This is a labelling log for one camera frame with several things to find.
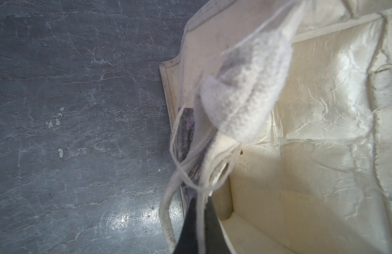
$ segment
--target gray marble surface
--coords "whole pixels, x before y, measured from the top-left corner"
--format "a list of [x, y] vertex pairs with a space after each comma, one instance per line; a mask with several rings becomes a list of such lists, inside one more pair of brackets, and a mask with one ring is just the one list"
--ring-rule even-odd
[[168, 253], [158, 64], [204, 3], [0, 0], [0, 254]]

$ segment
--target beige fabric bag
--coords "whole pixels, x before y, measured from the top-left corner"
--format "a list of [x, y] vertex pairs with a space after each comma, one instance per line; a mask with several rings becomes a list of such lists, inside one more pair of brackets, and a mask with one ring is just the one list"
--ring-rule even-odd
[[[188, 21], [160, 65], [172, 125], [208, 63], [287, 2], [212, 0]], [[309, 1], [292, 40], [285, 88], [213, 195], [223, 227], [238, 254], [392, 253], [392, 0]]]

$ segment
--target white paint spot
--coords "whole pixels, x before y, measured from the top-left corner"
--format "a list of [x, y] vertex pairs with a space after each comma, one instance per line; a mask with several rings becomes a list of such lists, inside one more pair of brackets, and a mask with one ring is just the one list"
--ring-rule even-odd
[[48, 128], [51, 128], [51, 127], [53, 127], [53, 124], [52, 124], [52, 119], [51, 119], [51, 120], [49, 120], [49, 123], [48, 123], [48, 122], [46, 122], [46, 125], [48, 126]]
[[63, 158], [63, 149], [59, 148], [58, 152], [59, 152], [59, 158]]

